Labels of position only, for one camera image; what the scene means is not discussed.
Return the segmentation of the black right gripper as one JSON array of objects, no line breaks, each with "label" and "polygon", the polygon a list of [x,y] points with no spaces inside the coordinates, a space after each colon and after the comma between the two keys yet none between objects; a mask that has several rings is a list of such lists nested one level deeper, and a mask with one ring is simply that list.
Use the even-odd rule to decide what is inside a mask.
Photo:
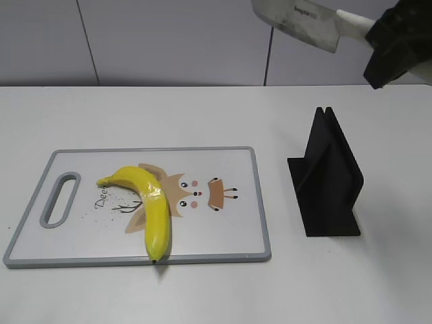
[{"label": "black right gripper", "polygon": [[373,54],[363,76],[383,88],[431,58],[431,1],[398,1],[366,34]]}]

